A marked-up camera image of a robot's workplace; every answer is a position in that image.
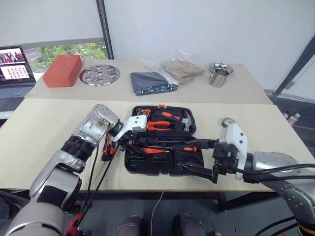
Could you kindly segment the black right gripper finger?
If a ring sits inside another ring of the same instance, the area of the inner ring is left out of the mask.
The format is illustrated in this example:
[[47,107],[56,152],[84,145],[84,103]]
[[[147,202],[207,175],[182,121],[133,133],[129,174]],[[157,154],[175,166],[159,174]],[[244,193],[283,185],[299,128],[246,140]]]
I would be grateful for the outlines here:
[[189,146],[194,146],[199,149],[213,149],[218,143],[218,139],[193,139],[186,141],[186,144]]
[[213,182],[213,171],[211,169],[190,162],[178,163],[177,166],[189,171],[193,176],[205,178]]

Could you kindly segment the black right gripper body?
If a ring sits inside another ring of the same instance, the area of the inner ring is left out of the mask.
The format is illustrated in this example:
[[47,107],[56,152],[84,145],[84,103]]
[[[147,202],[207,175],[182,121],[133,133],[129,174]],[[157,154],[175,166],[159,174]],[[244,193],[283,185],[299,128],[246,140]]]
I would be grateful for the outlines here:
[[238,150],[233,144],[216,143],[212,157],[214,158],[212,183],[218,182],[219,175],[236,174]]

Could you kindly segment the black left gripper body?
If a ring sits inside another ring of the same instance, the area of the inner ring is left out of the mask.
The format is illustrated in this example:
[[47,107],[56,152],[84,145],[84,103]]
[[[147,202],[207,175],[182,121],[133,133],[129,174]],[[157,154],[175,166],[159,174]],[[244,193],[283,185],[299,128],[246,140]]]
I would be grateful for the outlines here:
[[130,133],[125,133],[117,140],[117,143],[126,150],[136,150],[133,144],[134,140],[135,138]]

